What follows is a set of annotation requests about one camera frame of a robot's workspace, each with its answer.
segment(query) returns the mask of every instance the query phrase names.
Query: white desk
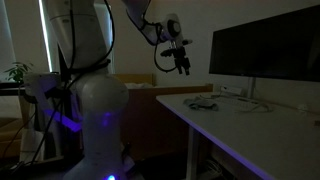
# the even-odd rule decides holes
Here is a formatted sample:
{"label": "white desk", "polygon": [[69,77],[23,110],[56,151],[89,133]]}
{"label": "white desk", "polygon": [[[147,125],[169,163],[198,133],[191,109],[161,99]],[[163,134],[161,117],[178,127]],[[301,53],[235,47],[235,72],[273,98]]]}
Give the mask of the white desk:
{"label": "white desk", "polygon": [[238,113],[224,103],[217,103],[219,111],[183,104],[200,94],[157,96],[190,125],[187,180],[195,179],[198,132],[262,179],[320,179],[320,127],[314,125],[319,116],[280,106],[269,113]]}

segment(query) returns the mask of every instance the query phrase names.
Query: computer monitor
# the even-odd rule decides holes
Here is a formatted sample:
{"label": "computer monitor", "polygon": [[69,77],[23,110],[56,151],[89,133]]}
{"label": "computer monitor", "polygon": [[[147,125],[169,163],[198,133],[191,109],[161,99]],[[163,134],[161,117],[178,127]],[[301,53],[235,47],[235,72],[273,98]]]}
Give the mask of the computer monitor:
{"label": "computer monitor", "polygon": [[320,5],[215,31],[209,73],[320,82]]}

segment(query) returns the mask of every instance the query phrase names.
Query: blue light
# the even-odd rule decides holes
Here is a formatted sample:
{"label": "blue light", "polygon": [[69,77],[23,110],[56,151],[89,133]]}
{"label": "blue light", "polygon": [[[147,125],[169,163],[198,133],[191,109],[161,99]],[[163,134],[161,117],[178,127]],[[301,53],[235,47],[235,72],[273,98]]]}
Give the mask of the blue light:
{"label": "blue light", "polygon": [[76,123],[64,115],[61,116],[60,112],[54,111],[52,109],[46,109],[44,110],[44,112],[49,117],[53,116],[54,120],[61,122],[64,126],[68,127],[73,132],[77,132],[82,128],[80,123]]}
{"label": "blue light", "polygon": [[116,180],[116,178],[113,175],[110,175],[110,176],[104,178],[103,180]]}

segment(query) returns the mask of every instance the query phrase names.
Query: floor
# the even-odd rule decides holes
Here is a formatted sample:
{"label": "floor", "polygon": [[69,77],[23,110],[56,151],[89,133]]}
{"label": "floor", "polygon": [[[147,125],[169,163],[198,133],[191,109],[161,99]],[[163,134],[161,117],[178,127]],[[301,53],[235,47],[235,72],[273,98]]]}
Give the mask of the floor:
{"label": "floor", "polygon": [[[136,162],[135,168],[128,174],[128,177],[129,180],[183,180],[186,177],[186,164],[187,153],[154,157]],[[34,168],[23,168],[7,179],[59,180],[69,168],[70,165],[67,163],[52,162]],[[199,166],[198,170],[201,173],[204,168]],[[223,169],[223,176],[215,180],[234,180],[234,177]]]}

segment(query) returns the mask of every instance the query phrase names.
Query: potted plant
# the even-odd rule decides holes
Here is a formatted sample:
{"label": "potted plant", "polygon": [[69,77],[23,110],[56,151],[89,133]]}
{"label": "potted plant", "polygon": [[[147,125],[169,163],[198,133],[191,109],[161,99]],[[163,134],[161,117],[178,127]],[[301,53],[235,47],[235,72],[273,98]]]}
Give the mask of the potted plant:
{"label": "potted plant", "polygon": [[24,74],[32,70],[31,66],[33,66],[33,64],[29,63],[29,66],[22,62],[13,62],[12,64],[14,65],[13,68],[4,71],[5,73],[8,73],[7,80],[23,83]]}

